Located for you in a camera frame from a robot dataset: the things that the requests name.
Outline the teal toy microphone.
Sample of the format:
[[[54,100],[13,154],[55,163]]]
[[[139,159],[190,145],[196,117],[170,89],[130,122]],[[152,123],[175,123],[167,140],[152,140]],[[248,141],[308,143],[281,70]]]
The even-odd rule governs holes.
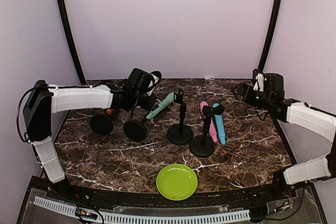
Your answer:
[[[145,117],[146,120],[151,120],[154,117],[156,117],[162,110],[164,110],[169,104],[174,102],[174,96],[175,92],[169,93],[165,99],[163,99],[157,107],[148,113],[148,115]]]

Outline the black stand of teal microphone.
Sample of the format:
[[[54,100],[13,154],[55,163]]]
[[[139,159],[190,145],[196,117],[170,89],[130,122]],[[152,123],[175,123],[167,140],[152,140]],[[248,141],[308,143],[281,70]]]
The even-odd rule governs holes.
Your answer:
[[[147,121],[146,116],[141,120],[129,119],[123,125],[123,131],[126,137],[133,142],[143,142],[148,136],[147,128],[144,123]]]

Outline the blue toy microphone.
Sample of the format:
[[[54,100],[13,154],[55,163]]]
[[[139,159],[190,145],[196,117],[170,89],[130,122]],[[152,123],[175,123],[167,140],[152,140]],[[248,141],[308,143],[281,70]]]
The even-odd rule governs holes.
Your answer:
[[[227,137],[224,127],[222,115],[214,115],[212,117],[212,125],[210,129],[210,136],[214,143],[220,141],[222,146],[226,145]]]

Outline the black stand of pink microphone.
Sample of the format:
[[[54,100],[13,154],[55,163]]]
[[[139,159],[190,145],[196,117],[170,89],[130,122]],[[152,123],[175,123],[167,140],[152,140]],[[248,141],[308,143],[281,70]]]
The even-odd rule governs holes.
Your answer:
[[[190,126],[184,124],[187,105],[184,102],[184,91],[179,89],[174,92],[174,102],[180,105],[179,124],[172,125],[167,131],[168,140],[174,145],[186,145],[193,138],[193,131]]]

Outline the pink toy microphone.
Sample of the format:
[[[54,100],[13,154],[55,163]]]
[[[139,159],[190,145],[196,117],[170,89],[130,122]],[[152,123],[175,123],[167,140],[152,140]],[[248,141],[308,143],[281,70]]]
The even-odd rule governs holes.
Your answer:
[[[204,106],[208,106],[208,103],[205,102],[205,101],[202,101],[200,103],[200,109],[201,109],[201,111],[203,110]],[[208,132],[209,132],[209,135],[212,138],[213,142],[217,143],[218,142],[218,136],[217,136],[217,131],[216,131],[213,119],[211,119],[211,122],[210,122],[210,125],[209,125],[209,131]]]

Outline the black stand of blue microphone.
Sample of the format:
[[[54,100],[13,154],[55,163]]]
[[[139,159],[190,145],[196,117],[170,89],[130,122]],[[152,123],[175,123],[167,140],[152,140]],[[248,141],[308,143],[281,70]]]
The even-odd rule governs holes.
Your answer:
[[[216,115],[223,114],[225,107],[218,105],[217,107],[204,106],[202,113],[205,116],[203,134],[194,137],[190,142],[190,151],[191,153],[199,158],[207,158],[214,154],[215,152],[215,143],[212,138],[208,135],[209,125],[211,118]]]

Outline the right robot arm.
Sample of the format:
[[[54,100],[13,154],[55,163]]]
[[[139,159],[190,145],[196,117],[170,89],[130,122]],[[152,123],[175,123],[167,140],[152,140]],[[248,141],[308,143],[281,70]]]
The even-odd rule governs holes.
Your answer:
[[[274,175],[276,182],[268,187],[269,197],[280,199],[287,193],[288,185],[335,178],[335,115],[306,102],[285,99],[284,79],[280,74],[255,70],[253,77],[251,85],[240,83],[232,88],[235,99],[266,110],[273,118],[300,126],[332,143],[329,154],[277,172]]]

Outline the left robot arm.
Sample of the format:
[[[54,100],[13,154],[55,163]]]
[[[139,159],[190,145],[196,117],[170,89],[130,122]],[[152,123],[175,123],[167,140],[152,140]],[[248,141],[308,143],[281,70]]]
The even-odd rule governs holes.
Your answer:
[[[53,191],[63,201],[74,197],[60,163],[51,131],[51,116],[56,113],[83,110],[136,107],[149,111],[154,106],[154,88],[161,81],[159,71],[148,73],[134,68],[127,79],[87,86],[59,86],[39,80],[21,97],[17,107],[17,132],[22,142],[33,146],[37,160],[54,184]]]

